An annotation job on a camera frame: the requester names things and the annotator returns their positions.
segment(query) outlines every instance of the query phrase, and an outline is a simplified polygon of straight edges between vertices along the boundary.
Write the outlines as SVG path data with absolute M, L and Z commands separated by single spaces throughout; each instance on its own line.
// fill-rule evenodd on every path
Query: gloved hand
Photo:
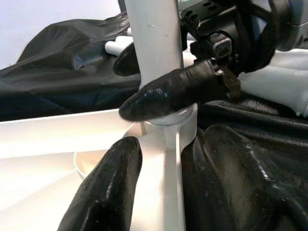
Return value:
M 120 107 L 129 121 L 166 116 L 192 103 L 237 99 L 240 82 L 225 66 L 204 60 L 184 70 L 176 69 L 145 85 Z
M 285 15 L 281 13 L 281 9 L 284 9 L 281 7 L 282 1 L 270 1 L 269 3 L 267 0 L 227 0 L 220 3 L 225 3 L 224 6 L 230 7 L 230 4 L 226 2 L 229 2 L 231 7 L 232 4 L 236 6 L 237 13 L 234 13 L 233 17 L 229 19 L 233 20 L 234 22 L 231 23 L 236 25 L 235 35 L 238 38 L 236 36 L 231 37 L 234 34 L 228 31 L 229 26 L 225 26 L 225 21 L 215 26 L 209 23 L 209 31 L 206 31 L 208 35 L 218 31 L 222 31 L 223 35 L 228 34 L 232 39 L 232 53 L 228 54 L 228 57 L 215 57 L 215 59 L 212 59 L 212 56 L 208 57 L 206 51 L 201 51 L 202 54 L 199 56 L 197 53 L 193 53 L 199 60 L 195 65 L 184 70 L 173 70 L 147 84 L 138 93 L 130 97 L 120 107 L 119 112 L 124 119 L 143 121 L 166 116 L 195 102 L 205 103 L 227 98 L 237 99 L 240 94 L 240 82 L 235 75 L 242 71 L 258 70 L 270 62 L 281 37 L 281 25 L 286 20 L 278 17 Z M 212 6 L 218 4 L 218 1 L 211 2 L 211 4 Z M 186 12 L 188 14 L 186 29 L 192 34 L 194 31 L 189 29 L 195 29 L 197 39 L 195 47 L 198 50 L 198 43 L 202 48 L 202 42 L 204 42 L 198 41 L 198 39 L 204 38 L 204 35 L 198 34 L 200 32 L 198 30 L 204 29 L 204 24 L 199 28 L 200 20 L 207 19 L 197 15 L 198 7 L 194 9 L 197 10 L 193 13 Z M 212 16 L 213 21 L 219 22 L 219 18 L 215 18 L 215 13 Z M 114 65 L 114 72 L 122 76 L 139 72 L 133 44 L 118 57 Z
M 128 231 L 141 165 L 137 138 L 116 142 L 83 180 L 58 231 Z

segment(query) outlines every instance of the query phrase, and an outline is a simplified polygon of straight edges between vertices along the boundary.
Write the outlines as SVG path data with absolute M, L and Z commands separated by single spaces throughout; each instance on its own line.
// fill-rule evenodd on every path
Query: white plastic fitting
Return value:
M 267 66 L 240 74 L 244 92 L 290 107 L 297 116 L 308 116 L 308 71 Z

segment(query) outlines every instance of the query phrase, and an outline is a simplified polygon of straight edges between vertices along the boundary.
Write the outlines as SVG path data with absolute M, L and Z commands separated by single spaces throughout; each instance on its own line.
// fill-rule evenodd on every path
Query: white plastic rod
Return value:
M 120 42 L 120 43 L 126 43 L 126 44 L 131 44 L 134 39 L 132 36 L 118 36 L 115 39 L 116 42 Z
M 132 36 L 131 28 L 127 29 L 127 35 Z M 196 39 L 190 34 L 187 34 L 187 40 L 196 41 Z
M 308 116 L 308 71 L 267 66 L 240 74 L 244 92 L 290 107 L 297 116 Z
M 125 0 L 141 85 L 182 68 L 180 20 L 177 0 Z
M 129 44 L 123 42 L 113 42 L 109 41 L 105 44 L 105 51 L 108 54 L 113 54 L 119 56 L 120 53 L 128 46 Z

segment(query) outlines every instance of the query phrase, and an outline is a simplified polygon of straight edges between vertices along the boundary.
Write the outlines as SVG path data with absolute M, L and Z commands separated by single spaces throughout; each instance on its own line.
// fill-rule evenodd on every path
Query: white pole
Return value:
M 182 68 L 182 46 L 177 0 L 125 0 L 138 63 L 141 86 Z

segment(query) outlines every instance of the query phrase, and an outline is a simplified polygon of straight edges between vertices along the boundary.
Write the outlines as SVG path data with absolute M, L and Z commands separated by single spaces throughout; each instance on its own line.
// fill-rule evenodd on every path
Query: black plastic sheet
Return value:
M 0 121 L 118 108 L 138 91 L 140 76 L 116 75 L 116 57 L 104 46 L 128 27 L 123 13 L 43 29 L 16 64 L 0 70 Z
M 188 231 L 307 230 L 304 118 L 245 95 L 200 105 L 198 127 L 181 155 Z

